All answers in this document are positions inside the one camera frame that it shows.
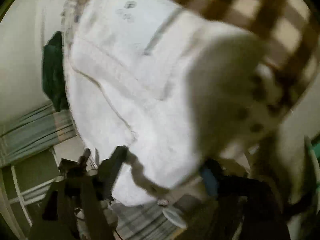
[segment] white cloth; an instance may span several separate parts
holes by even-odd
[[[262,55],[253,34],[169,0],[90,0],[65,61],[68,97],[100,161],[117,145],[137,157],[121,169],[114,198],[151,201],[221,151],[240,131],[238,110],[252,104]]]

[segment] checkered cloth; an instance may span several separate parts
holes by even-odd
[[[63,13],[64,57],[69,56],[79,19],[89,0],[67,0]],[[226,22],[255,33],[268,50],[263,63],[275,74],[282,97],[266,105],[277,116],[289,110],[318,70],[320,25],[304,0],[174,0],[208,20]],[[156,204],[114,207],[123,239],[167,239],[175,227]]]

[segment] dark green garment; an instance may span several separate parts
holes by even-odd
[[[62,35],[56,32],[43,49],[42,89],[57,112],[69,109],[62,64]]]

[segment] wall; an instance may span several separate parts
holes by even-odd
[[[37,2],[15,0],[0,22],[0,123],[48,100],[35,47]]]

